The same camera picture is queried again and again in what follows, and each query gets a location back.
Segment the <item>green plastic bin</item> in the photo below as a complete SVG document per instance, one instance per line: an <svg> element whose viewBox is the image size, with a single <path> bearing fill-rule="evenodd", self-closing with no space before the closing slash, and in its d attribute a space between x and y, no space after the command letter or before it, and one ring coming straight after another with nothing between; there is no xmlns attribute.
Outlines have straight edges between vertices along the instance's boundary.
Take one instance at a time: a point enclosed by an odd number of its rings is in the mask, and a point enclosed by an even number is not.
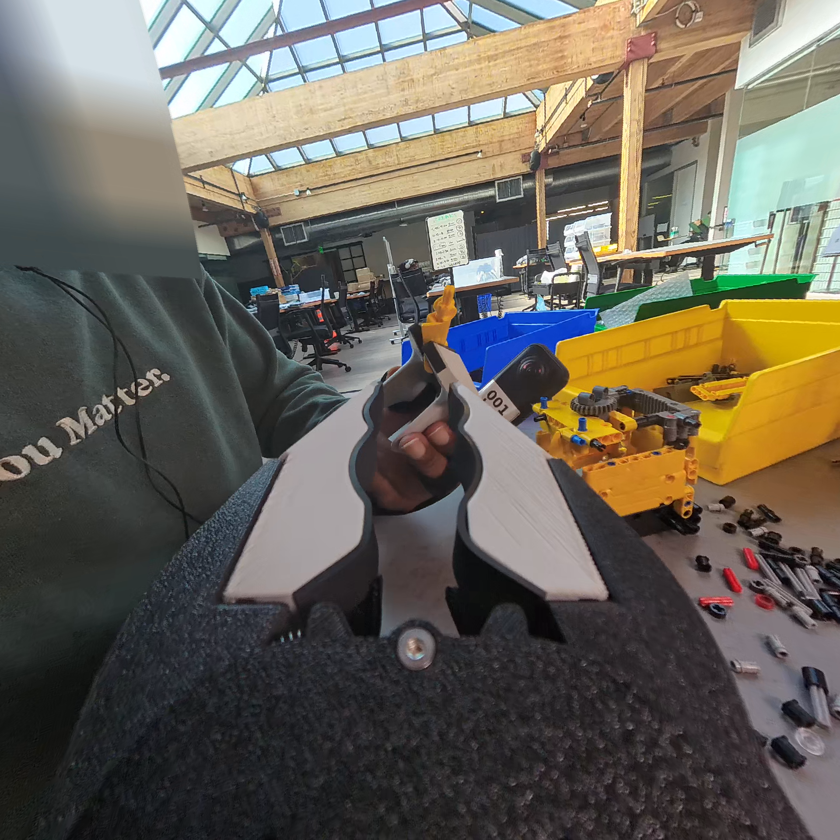
<svg viewBox="0 0 840 840"><path fill-rule="evenodd" d="M679 305L675 308L665 309L666 312L672 312L681 308L694 308L703 305L716 308L720 302L725 300L804 299L816 277L817 274L815 273L793 274L790 272L775 275L718 274L712 280L691 279L691 297L680 297L650 304L654 306L654 309L659 310L661 309L661 303L678 301ZM584 309L596 310L594 300L598 297L594 297L589 303L585 302Z"/></svg>

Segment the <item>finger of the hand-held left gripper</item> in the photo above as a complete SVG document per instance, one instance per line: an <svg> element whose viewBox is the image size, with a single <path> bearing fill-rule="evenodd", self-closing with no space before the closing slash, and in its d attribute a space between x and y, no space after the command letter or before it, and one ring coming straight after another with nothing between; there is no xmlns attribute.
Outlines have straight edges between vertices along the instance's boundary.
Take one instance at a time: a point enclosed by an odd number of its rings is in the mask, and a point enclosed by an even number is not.
<svg viewBox="0 0 840 840"><path fill-rule="evenodd" d="M464 362L454 350L439 343L425 343L425 361L443 391L448 392L454 384L462 384L468 391L478 393Z"/></svg>
<svg viewBox="0 0 840 840"><path fill-rule="evenodd" d="M438 378L424 353L422 325L418 322L408 329L410 355L402 367L402 397L436 397Z"/></svg>

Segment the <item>person's left forearm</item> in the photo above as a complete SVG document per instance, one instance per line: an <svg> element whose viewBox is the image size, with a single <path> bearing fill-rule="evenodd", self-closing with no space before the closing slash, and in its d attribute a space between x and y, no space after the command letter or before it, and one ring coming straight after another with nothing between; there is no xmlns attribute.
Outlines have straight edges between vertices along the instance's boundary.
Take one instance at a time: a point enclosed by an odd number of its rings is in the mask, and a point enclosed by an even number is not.
<svg viewBox="0 0 840 840"><path fill-rule="evenodd" d="M260 453L276 458L346 402L320 373L289 360L270 339L261 345L248 388Z"/></svg>

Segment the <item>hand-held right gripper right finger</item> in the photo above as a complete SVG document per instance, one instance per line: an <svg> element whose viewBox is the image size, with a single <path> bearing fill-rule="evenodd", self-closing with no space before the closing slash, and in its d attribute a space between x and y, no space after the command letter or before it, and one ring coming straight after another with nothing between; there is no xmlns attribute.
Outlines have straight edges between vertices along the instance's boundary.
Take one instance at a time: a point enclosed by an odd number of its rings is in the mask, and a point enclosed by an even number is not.
<svg viewBox="0 0 840 840"><path fill-rule="evenodd" d="M561 635L567 602L610 594L553 461L466 385L448 396L456 431L450 467L464 496L456 517L448 608L460 635L478 635L497 606L515 605L533 635Z"/></svg>

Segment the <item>black office chair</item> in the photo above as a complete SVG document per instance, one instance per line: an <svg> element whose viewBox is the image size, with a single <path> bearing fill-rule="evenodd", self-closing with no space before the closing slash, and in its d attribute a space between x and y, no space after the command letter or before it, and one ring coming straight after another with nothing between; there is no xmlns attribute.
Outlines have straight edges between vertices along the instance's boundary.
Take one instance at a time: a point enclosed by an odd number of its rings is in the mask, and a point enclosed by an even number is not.
<svg viewBox="0 0 840 840"><path fill-rule="evenodd" d="M565 258L561 243L527 251L524 290L531 298L527 311L578 309L583 303L584 276Z"/></svg>
<svg viewBox="0 0 840 840"><path fill-rule="evenodd" d="M388 277L399 327L391 344L400 344L413 324L423 323L428 315L427 283L422 267L415 259L395 266L388 265Z"/></svg>
<svg viewBox="0 0 840 840"><path fill-rule="evenodd" d="M321 372L325 366L333 366L346 372L351 367L337 358L337 353L330 348L333 344L333 331L329 325L318 321L314 309L281 309L279 330L289 343L298 342L304 350L311 350L303 357L302 363L308 364L314 371Z"/></svg>
<svg viewBox="0 0 840 840"><path fill-rule="evenodd" d="M602 267L595 257L592 242L587 231L574 236L575 245L579 251L581 262L585 273L585 301L589 303L594 297L605 294L603 290L603 272ZM644 277L636 282L622 282L622 271L619 270L616 276L615 292L628 291L636 288L647 288L653 286L653 273L651 271L641 271Z"/></svg>

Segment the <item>long wooden top desk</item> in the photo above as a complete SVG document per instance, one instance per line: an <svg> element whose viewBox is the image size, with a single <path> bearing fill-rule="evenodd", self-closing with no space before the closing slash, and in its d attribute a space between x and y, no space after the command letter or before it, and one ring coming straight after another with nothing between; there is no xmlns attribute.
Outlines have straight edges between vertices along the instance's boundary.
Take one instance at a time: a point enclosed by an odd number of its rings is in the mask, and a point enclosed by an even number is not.
<svg viewBox="0 0 840 840"><path fill-rule="evenodd" d="M764 246L772 239L772 234L748 237L725 238L719 240L684 243L658 248L648 248L623 254L598 256L599 266L614 266L618 270L661 270L672 259L696 258L700 261L701 278L711 280L714 277L716 260L748 246Z"/></svg>

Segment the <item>yellow plastic bin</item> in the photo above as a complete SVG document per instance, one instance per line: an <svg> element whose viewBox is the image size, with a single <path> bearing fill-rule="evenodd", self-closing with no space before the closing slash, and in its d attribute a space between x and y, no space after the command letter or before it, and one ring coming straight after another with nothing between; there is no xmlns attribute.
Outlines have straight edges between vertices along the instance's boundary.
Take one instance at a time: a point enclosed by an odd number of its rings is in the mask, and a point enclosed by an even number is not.
<svg viewBox="0 0 840 840"><path fill-rule="evenodd" d="M731 300L563 340L556 354L568 393L651 392L734 364L747 378L736 403L691 403L700 477L722 486L838 437L838 320L838 300Z"/></svg>

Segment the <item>yellow lego vehicle model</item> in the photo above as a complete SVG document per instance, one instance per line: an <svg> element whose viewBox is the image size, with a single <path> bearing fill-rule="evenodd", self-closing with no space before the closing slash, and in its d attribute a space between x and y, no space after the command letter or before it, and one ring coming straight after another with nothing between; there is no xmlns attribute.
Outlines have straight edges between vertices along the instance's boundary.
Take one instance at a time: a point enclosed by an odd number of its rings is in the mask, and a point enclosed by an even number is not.
<svg viewBox="0 0 840 840"><path fill-rule="evenodd" d="M627 385L560 392L533 405L536 441L641 535L700 530L700 411Z"/></svg>

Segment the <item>grey ventilation duct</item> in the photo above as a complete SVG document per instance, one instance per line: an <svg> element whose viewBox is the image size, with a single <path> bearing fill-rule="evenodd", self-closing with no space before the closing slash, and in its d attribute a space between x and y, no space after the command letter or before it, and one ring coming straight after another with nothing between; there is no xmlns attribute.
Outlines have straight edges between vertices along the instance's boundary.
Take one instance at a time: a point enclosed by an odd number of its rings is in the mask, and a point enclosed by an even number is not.
<svg viewBox="0 0 840 840"><path fill-rule="evenodd" d="M607 186L617 181L619 170L617 156L555 167L545 172L545 193L546 196L554 196ZM316 247L345 239L363 238L379 230L397 227L403 223L423 223L428 217L449 212L485 212L497 205L503 208L535 207L534 179L534 174L511 177L511 182L521 181L520 195L503 201L497 199L497 182L486 182L429 196L333 213L298 223L282 224L273 227L270 232L279 250L291 250L300 246Z"/></svg>

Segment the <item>green storage bin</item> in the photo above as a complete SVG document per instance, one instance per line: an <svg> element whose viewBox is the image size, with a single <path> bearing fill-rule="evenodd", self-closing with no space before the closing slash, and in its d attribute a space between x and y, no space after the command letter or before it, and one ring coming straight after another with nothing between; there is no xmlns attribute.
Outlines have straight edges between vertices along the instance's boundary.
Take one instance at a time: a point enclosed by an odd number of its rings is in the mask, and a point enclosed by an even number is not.
<svg viewBox="0 0 840 840"><path fill-rule="evenodd" d="M606 293L594 300L598 310L596 323L604 329L622 327L637 320L641 307L692 296L691 276L687 270L662 275L650 287L634 287Z"/></svg>

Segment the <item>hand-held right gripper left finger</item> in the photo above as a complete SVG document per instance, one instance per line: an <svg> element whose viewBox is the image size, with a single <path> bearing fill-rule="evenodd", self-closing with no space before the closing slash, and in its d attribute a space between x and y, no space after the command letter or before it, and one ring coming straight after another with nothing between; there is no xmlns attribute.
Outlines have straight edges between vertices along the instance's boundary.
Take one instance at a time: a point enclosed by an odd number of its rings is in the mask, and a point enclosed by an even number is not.
<svg viewBox="0 0 840 840"><path fill-rule="evenodd" d="M369 489L382 409L382 385L367 385L280 458L223 603L284 606L294 623L332 603L357 633L378 633L382 581Z"/></svg>

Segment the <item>blue plastic bin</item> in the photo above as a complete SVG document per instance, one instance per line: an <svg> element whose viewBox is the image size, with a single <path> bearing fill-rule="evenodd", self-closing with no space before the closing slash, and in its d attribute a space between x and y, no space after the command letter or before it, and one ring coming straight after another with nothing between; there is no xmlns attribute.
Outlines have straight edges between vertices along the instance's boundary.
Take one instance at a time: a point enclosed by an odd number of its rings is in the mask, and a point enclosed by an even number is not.
<svg viewBox="0 0 840 840"><path fill-rule="evenodd" d="M591 334L597 309L556 311L509 311L451 327L448 347L456 351L467 371L480 373L478 382L486 385L520 352L537 343L554 352L557 343Z"/></svg>

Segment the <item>person's left hand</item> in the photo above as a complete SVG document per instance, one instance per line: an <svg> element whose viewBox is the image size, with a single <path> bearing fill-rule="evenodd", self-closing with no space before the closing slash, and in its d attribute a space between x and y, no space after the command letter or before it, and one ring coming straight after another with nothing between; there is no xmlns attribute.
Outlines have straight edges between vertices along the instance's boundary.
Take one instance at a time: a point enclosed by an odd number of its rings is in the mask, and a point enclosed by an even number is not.
<svg viewBox="0 0 840 840"><path fill-rule="evenodd" d="M434 504L458 485L449 469L455 433L445 422L402 437L397 448L376 436L376 466L368 495L376 515L404 515Z"/></svg>

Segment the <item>scattered small lego pieces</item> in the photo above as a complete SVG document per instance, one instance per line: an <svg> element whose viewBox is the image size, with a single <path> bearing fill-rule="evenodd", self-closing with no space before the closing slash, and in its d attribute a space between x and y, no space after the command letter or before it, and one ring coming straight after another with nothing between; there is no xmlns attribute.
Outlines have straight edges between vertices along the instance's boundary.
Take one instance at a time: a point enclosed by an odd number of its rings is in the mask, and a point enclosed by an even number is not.
<svg viewBox="0 0 840 840"><path fill-rule="evenodd" d="M826 752L825 737L838 730L838 565L825 567L823 551L809 555L781 543L768 525L781 520L765 506L746 509L738 519L720 522L722 533L737 537L740 561L724 560L721 581L728 595L702 596L700 609L730 629L738 620L760 620L752 658L744 646L730 659L731 671L743 678L770 679L780 685L773 708L786 721L788 734L768 743L776 760L791 770L805 766L810 757Z"/></svg>

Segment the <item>white notice board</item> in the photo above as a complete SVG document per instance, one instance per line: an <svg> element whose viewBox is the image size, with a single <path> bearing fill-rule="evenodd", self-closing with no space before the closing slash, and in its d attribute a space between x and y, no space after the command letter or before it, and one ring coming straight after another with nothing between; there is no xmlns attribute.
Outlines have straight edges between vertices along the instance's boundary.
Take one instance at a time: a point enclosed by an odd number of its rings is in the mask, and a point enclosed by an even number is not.
<svg viewBox="0 0 840 840"><path fill-rule="evenodd" d="M426 226L434 271L447 270L469 263L463 211L427 217Z"/></svg>

